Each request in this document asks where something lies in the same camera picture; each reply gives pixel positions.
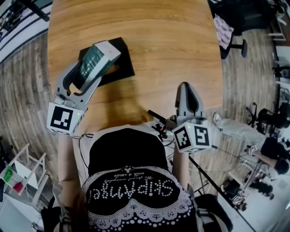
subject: person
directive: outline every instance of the person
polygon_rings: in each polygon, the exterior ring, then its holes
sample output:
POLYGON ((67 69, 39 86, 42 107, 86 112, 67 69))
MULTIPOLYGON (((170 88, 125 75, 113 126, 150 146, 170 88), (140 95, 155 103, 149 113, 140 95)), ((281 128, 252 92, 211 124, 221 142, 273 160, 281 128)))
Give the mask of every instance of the person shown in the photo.
POLYGON ((155 133, 148 126, 97 132, 89 152, 89 178, 82 187, 73 139, 59 135, 59 185, 53 188, 54 207, 49 213, 45 213, 48 209, 42 211, 45 231, 173 231, 189 227, 199 231, 202 220, 185 190, 189 155, 175 149, 170 173, 164 146, 155 133))
POLYGON ((258 193, 261 193, 263 196, 269 198, 270 201, 274 199, 273 186, 262 182, 260 179, 256 179, 250 184, 249 187, 252 189, 257 189, 258 193))
POLYGON ((221 190, 232 200, 232 203, 238 210, 245 211, 247 209, 247 203, 244 197, 238 195, 240 187, 240 184, 235 179, 227 179, 221 185, 221 190))
POLYGON ((218 113, 214 113, 213 121, 222 133, 246 140, 251 146, 253 155, 274 168, 278 174, 288 172, 287 160, 290 160, 290 154, 275 138, 266 137, 246 124, 222 119, 218 113))
POLYGON ((228 196, 230 199, 233 199, 238 195, 240 190, 240 184, 235 179, 227 179, 224 184, 221 185, 221 190, 228 196))
POLYGON ((244 197, 239 198, 236 201, 232 202, 238 210, 245 211, 247 209, 246 199, 244 197))

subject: chair leg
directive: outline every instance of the chair leg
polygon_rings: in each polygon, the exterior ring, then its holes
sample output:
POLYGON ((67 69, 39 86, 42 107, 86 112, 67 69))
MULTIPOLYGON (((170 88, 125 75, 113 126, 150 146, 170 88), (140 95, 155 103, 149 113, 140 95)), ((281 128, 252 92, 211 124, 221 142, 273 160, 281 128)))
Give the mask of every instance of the chair leg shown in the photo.
POLYGON ((39 200, 39 197, 40 197, 40 195, 41 195, 41 193, 42 193, 42 190, 43 190, 43 188, 44 188, 44 186, 45 186, 47 180, 48 180, 48 175, 46 175, 46 176, 43 178, 42 182, 40 183, 40 185, 39 185, 39 187, 38 187, 38 190, 37 190, 36 194, 35 194, 34 197, 33 197, 32 205, 35 206, 35 207, 37 206, 37 202, 38 202, 38 200, 39 200))
POLYGON ((241 49, 242 50, 241 55, 244 58, 247 57, 248 44, 247 44, 246 40, 243 39, 243 44, 231 44, 230 46, 231 46, 231 48, 241 49))
POLYGON ((250 113, 251 115, 251 121, 248 123, 249 126, 251 126, 252 128, 254 128, 255 126, 255 122, 258 120, 257 119, 257 104, 254 102, 253 105, 255 106, 255 111, 254 113, 252 113, 252 111, 250 110, 249 107, 246 108, 246 110, 250 113))

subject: desk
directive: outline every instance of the desk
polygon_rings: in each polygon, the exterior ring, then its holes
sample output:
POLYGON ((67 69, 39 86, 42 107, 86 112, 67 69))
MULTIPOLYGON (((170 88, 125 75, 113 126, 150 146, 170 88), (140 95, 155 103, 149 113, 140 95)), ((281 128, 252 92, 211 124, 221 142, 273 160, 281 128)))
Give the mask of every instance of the desk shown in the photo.
POLYGON ((165 118, 175 114, 184 81, 206 108, 222 105, 218 39, 205 0, 54 0, 48 30, 52 90, 81 49, 117 37, 129 48, 135 76, 95 91, 87 132, 149 121, 149 109, 165 118))

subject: office chair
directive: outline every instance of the office chair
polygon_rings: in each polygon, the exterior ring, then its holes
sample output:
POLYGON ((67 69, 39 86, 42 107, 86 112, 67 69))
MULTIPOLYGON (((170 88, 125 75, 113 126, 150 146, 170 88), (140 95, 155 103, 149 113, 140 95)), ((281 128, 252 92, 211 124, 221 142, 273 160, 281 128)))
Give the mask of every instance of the office chair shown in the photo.
POLYGON ((257 122, 257 131, 264 134, 267 125, 273 125, 276 128, 287 128, 290 126, 290 105, 287 103, 282 103, 279 112, 280 113, 272 113, 267 109, 262 109, 257 117, 257 104, 254 102, 255 112, 247 107, 246 110, 251 115, 251 121, 248 123, 249 126, 254 128, 255 123, 257 122))
POLYGON ((234 35, 251 29, 266 29, 283 7, 279 0, 270 4, 268 0, 223 0, 209 2, 214 14, 219 15, 234 28, 234 35))
MULTIPOLYGON (((215 17, 215 14, 219 15, 223 20, 225 20, 225 22, 227 24, 229 24, 231 27, 233 27, 229 22, 228 22, 228 19, 226 17, 224 17, 224 15, 220 14, 220 12, 222 12, 222 10, 220 10, 219 8, 221 6, 223 6, 223 4, 221 4, 220 2, 219 3, 213 3, 212 1, 208 1, 208 5, 209 5, 209 8, 212 12, 212 15, 213 15, 213 18, 215 17)), ((221 58, 222 59, 225 59, 227 58, 229 52, 230 52, 230 49, 231 48, 237 48, 237 49, 241 49, 241 55, 245 58, 247 57, 247 51, 248 51, 248 44, 246 42, 246 40, 243 40, 243 43, 242 45, 240 44, 232 44, 232 38, 233 38, 233 35, 234 35, 234 32, 235 32, 235 27, 234 28, 234 31, 233 31, 233 34, 231 36, 231 41, 230 41, 230 44, 228 45, 227 49, 224 49, 222 46, 219 46, 219 49, 220 49, 220 53, 221 53, 221 58)))
POLYGON ((206 209, 208 212, 217 215, 225 223, 227 231, 231 232, 233 230, 233 224, 227 213, 219 204, 216 196, 211 194, 204 194, 196 197, 194 200, 198 208, 206 209))
POLYGON ((232 38, 231 38, 231 42, 230 45, 227 47, 227 49, 224 49, 222 46, 219 46, 220 52, 221 52, 221 57, 222 59, 227 58, 230 49, 231 48, 237 48, 237 49, 241 49, 241 55, 246 58, 247 57, 247 52, 248 52, 248 44, 246 42, 246 40, 243 39, 243 43, 242 45, 240 44, 232 44, 232 38))
POLYGON ((275 77, 283 77, 286 79, 290 79, 290 67, 288 66, 282 66, 282 67, 276 67, 273 68, 275 72, 275 77))

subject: person's arm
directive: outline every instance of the person's arm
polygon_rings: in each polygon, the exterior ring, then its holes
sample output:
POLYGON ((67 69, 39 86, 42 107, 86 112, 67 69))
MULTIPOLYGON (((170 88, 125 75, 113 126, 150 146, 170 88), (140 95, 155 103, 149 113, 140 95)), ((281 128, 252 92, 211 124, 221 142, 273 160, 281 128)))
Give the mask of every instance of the person's arm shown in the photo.
POLYGON ((268 164, 270 167, 274 168, 276 166, 276 163, 277 163, 276 159, 270 159, 269 157, 262 155, 261 152, 259 151, 254 151, 253 154, 257 158, 259 158, 260 160, 268 164))
POLYGON ((190 183, 189 154, 179 153, 176 147, 174 149, 172 173, 179 181, 182 188, 187 190, 187 187, 190 183))
POLYGON ((58 137, 58 180, 63 187, 60 201, 72 207, 75 197, 80 193, 81 184, 73 152, 73 139, 66 135, 58 137))

